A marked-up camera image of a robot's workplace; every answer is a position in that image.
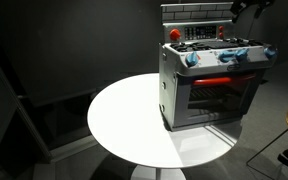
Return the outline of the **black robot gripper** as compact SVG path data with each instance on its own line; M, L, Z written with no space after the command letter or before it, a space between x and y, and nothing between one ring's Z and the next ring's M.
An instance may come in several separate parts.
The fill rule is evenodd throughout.
M274 4L275 0L234 0L230 11L233 13L232 23L236 23L239 15L252 5L256 5L254 17L258 18L261 13Z

